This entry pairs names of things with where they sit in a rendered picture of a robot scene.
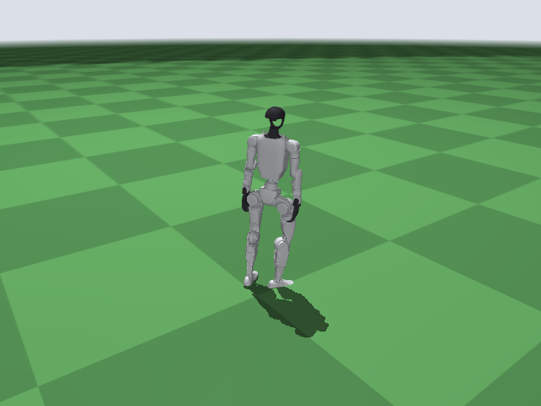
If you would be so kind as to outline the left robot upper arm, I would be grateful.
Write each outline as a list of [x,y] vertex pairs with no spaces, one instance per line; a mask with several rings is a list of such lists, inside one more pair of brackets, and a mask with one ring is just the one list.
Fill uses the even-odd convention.
[[257,152],[256,142],[257,142],[258,137],[259,137],[259,134],[253,134],[247,140],[248,148],[247,148],[246,168],[250,170],[255,170],[256,165],[257,165],[257,161],[255,161],[254,159],[256,157],[256,152]]

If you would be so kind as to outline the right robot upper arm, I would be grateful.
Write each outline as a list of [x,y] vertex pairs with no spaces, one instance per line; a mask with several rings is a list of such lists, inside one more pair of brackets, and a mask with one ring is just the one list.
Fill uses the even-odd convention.
[[290,176],[292,178],[296,177],[297,170],[301,170],[298,168],[299,162],[300,162],[300,144],[296,140],[286,140],[286,147],[287,151],[290,152],[289,154],[289,163],[290,163]]

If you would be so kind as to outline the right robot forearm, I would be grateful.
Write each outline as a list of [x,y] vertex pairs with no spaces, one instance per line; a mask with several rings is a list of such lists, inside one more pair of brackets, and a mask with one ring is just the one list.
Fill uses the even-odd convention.
[[302,176],[303,176],[302,170],[297,170],[296,177],[295,179],[292,180],[292,195],[293,195],[292,202],[294,201],[294,199],[297,198],[299,200],[298,204],[300,204],[300,202],[302,201],[302,197],[301,197]]

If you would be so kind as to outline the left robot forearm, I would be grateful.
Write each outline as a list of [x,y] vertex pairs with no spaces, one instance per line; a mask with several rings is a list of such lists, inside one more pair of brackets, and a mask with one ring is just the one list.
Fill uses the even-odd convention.
[[[243,187],[245,187],[247,189],[247,193],[248,193],[251,190],[252,177],[254,175],[254,171],[250,170],[250,169],[247,169],[246,168],[246,163],[245,163],[245,168],[244,168],[244,173],[243,173],[244,174]],[[242,187],[242,190],[243,190],[243,187]]]

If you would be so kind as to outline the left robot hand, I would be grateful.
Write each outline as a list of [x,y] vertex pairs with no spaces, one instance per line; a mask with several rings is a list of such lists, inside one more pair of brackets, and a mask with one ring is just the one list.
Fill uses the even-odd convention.
[[244,211],[249,211],[249,203],[247,202],[247,196],[249,195],[250,191],[247,193],[247,189],[243,187],[243,198],[242,198],[242,209]]

